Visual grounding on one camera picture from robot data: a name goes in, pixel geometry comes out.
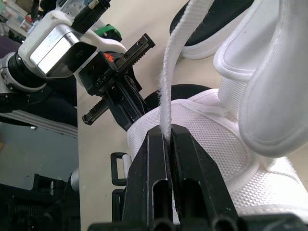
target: gray floor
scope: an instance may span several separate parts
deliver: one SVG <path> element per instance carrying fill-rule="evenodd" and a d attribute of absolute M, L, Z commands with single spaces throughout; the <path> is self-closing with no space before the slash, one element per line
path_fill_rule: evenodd
<path fill-rule="evenodd" d="M 33 177 L 67 181 L 78 168 L 77 139 L 42 128 L 1 124 L 0 183 L 31 189 Z"/>

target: black plastic part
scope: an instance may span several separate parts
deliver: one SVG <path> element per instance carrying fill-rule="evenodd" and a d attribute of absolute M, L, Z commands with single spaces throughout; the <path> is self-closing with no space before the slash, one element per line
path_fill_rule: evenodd
<path fill-rule="evenodd" d="M 237 223 L 237 213 L 219 168 L 190 132 L 172 125 L 170 165 L 179 219 L 217 217 Z"/>
<path fill-rule="evenodd" d="M 148 108 L 129 77 L 117 81 L 107 91 L 106 102 L 117 124 L 125 131 L 148 112 Z"/>
<path fill-rule="evenodd" d="M 80 72 L 79 76 L 89 95 L 103 96 L 116 81 L 115 59 L 122 55 L 114 52 L 99 52 Z"/>
<path fill-rule="evenodd" d="M 193 46 L 208 39 L 243 13 L 253 2 L 254 0 L 215 0 L 208 14 L 188 39 L 185 46 Z M 182 18 L 187 4 L 180 9 L 172 20 L 170 34 Z"/>
<path fill-rule="evenodd" d="M 101 99 L 86 115 L 82 117 L 82 121 L 87 125 L 92 125 L 98 117 L 107 111 L 107 109 L 108 106 L 105 99 Z"/>
<path fill-rule="evenodd" d="M 84 34 L 110 7 L 109 2 L 110 0 L 92 0 L 92 2 L 83 8 L 76 16 L 72 28 L 81 34 Z"/>
<path fill-rule="evenodd" d="M 116 60 L 115 65 L 119 73 L 123 73 L 128 67 L 133 66 L 145 53 L 155 46 L 151 38 L 144 34 L 122 57 Z"/>
<path fill-rule="evenodd" d="M 125 54 L 99 52 L 82 69 L 79 77 L 88 94 L 102 96 L 99 104 L 83 116 L 85 124 L 92 125 L 109 108 L 118 125 L 127 131 L 148 112 L 132 66 L 154 45 L 144 34 Z"/>
<path fill-rule="evenodd" d="M 8 69 L 12 77 L 21 85 L 29 88 L 38 88 L 47 82 L 46 79 L 40 78 L 33 74 L 24 64 L 23 60 L 15 53 L 8 60 Z"/>
<path fill-rule="evenodd" d="M 111 182 L 116 186 L 125 186 L 127 183 L 126 179 L 119 179 L 117 173 L 117 159 L 122 159 L 122 156 L 127 155 L 126 153 L 112 153 L 111 159 Z"/>
<path fill-rule="evenodd" d="M 20 93 L 0 94 L 0 113 L 9 113 L 23 109 L 28 103 L 28 96 Z"/>
<path fill-rule="evenodd" d="M 125 200 L 125 190 L 115 189 L 112 192 L 112 221 L 121 221 Z"/>
<path fill-rule="evenodd" d="M 172 194 L 168 146 L 159 126 L 149 130 L 128 171 L 123 221 L 151 227 L 154 219 L 172 220 Z"/>

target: black metal bracket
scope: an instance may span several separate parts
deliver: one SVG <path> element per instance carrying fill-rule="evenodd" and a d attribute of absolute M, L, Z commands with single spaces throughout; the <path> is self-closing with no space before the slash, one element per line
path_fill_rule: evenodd
<path fill-rule="evenodd" d="M 124 207 L 125 189 L 115 189 L 112 192 L 112 221 L 121 221 Z"/>
<path fill-rule="evenodd" d="M 125 54 L 98 53 L 79 73 L 88 94 L 102 99 L 82 117 L 92 125 L 110 109 L 118 125 L 127 131 L 141 116 L 148 112 L 139 94 L 142 87 L 135 78 L 132 66 L 155 44 L 144 34 Z"/>

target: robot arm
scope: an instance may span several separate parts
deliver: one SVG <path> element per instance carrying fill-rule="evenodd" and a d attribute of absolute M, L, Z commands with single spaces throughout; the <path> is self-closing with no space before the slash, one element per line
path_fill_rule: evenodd
<path fill-rule="evenodd" d="M 83 116 L 91 125 L 108 108 L 125 130 L 147 112 L 132 66 L 155 44 L 145 34 L 128 51 L 118 41 L 96 35 L 91 26 L 109 8 L 94 0 L 75 19 L 49 12 L 19 48 L 1 61 L 1 112 L 27 105 L 28 95 L 48 81 L 74 75 L 90 95 L 102 100 Z"/>

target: green component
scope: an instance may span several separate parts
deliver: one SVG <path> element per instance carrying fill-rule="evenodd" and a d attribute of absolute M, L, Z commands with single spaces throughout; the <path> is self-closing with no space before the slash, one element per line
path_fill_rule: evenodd
<path fill-rule="evenodd" d="M 121 36 L 121 33 L 120 33 L 114 26 L 112 26 L 112 25 L 104 26 L 104 27 L 102 27 L 102 28 L 96 30 L 95 33 L 96 33 L 97 35 L 102 35 L 103 33 L 108 32 L 108 31 L 110 31 L 110 30 L 115 30 L 115 31 L 118 33 L 118 35 Z"/>

